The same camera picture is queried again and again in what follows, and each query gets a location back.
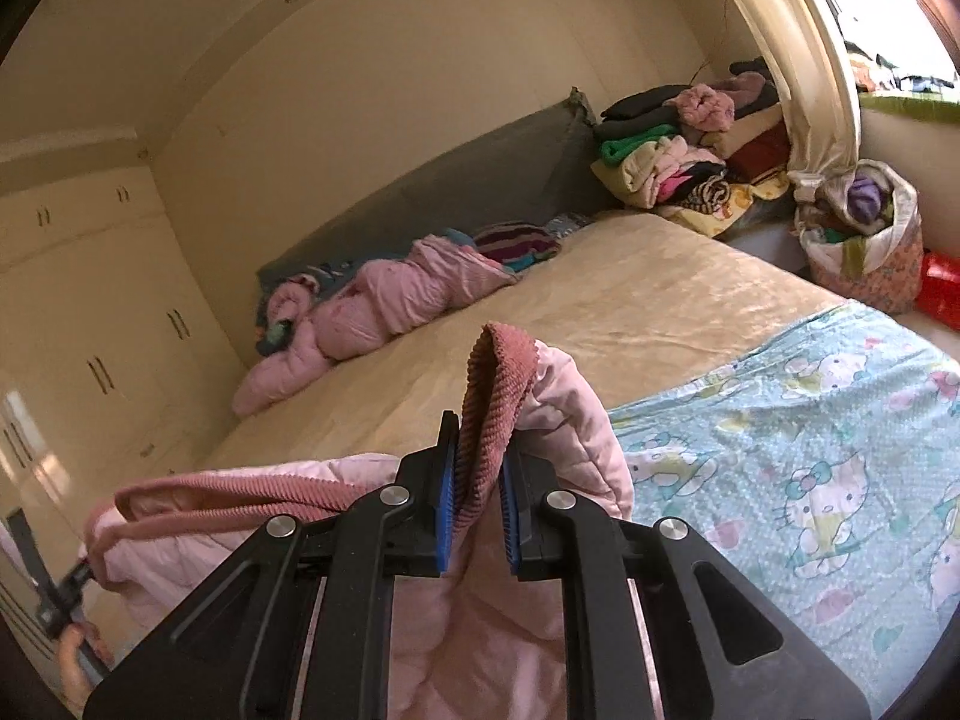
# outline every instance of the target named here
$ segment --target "silver screw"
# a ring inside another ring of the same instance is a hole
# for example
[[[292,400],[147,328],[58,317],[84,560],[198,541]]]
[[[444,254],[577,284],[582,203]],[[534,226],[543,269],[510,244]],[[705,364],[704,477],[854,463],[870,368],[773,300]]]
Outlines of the silver screw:
[[[289,514],[271,517],[267,522],[267,533],[270,533],[274,538],[287,538],[294,531],[296,531],[296,519],[290,517]]]
[[[577,503],[577,496],[566,490],[554,490],[546,496],[546,505],[551,509],[572,509]]]
[[[410,500],[410,490],[400,485],[390,485],[380,491],[380,499],[387,506],[401,506]]]
[[[690,532],[688,524],[683,522],[682,519],[675,519],[674,517],[664,519],[659,528],[661,528],[661,534],[664,538],[669,538],[670,541],[682,541]]]

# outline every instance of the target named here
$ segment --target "ceiling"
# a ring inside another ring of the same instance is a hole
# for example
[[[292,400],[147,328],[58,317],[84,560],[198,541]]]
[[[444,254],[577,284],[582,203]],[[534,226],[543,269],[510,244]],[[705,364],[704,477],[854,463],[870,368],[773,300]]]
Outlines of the ceiling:
[[[252,45],[312,0],[43,0],[0,64],[0,165],[98,143],[157,153]]]

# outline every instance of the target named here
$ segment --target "green window sill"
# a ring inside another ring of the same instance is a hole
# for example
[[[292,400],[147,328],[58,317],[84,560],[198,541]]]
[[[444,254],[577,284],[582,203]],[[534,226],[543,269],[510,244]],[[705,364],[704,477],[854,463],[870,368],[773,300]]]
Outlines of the green window sill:
[[[860,107],[892,116],[905,116],[918,122],[953,124],[960,127],[960,103],[944,100],[939,95],[915,92],[883,92],[859,95]]]

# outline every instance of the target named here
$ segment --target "headboard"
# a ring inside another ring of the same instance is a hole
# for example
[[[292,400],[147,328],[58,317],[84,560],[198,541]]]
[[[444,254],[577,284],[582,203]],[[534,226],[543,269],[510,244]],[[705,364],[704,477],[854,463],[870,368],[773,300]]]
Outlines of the headboard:
[[[505,124],[441,154],[325,223],[257,276],[269,290],[305,265],[405,254],[411,242],[453,227],[544,224],[564,211],[619,207],[594,178],[593,114],[583,94]]]

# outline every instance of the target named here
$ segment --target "fabric storage bag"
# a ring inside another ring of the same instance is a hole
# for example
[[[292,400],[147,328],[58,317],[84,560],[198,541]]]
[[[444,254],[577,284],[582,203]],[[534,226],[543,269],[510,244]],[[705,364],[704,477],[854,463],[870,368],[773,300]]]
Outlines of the fabric storage bag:
[[[875,167],[892,186],[894,220],[887,228],[864,235],[863,274],[851,277],[844,271],[844,244],[827,244],[819,228],[803,224],[803,213],[797,212],[800,245],[810,261],[813,280],[830,290],[866,303],[885,314],[903,314],[913,308],[920,293],[923,264],[923,233],[920,231],[920,210],[917,190],[889,165],[862,159],[858,166]],[[851,221],[846,207],[848,188],[854,173],[833,179],[842,191],[827,193],[832,210],[839,218]]]

